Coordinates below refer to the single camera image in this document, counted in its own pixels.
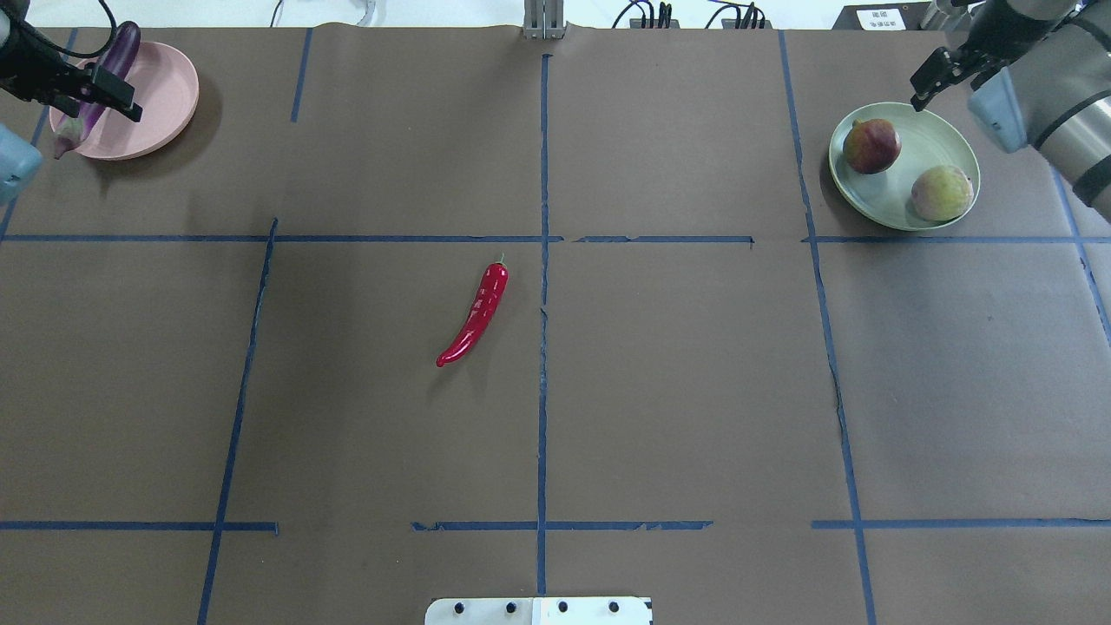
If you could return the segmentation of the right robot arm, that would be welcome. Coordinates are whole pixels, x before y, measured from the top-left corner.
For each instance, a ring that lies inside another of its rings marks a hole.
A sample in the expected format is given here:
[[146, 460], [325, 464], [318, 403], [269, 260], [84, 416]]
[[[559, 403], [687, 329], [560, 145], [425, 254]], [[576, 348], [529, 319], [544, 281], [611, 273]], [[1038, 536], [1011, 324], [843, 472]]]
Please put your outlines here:
[[969, 82], [969, 111], [1004, 153], [1033, 148], [1085, 206], [1108, 216], [1110, 6], [984, 1], [963, 43], [911, 75], [915, 111]]

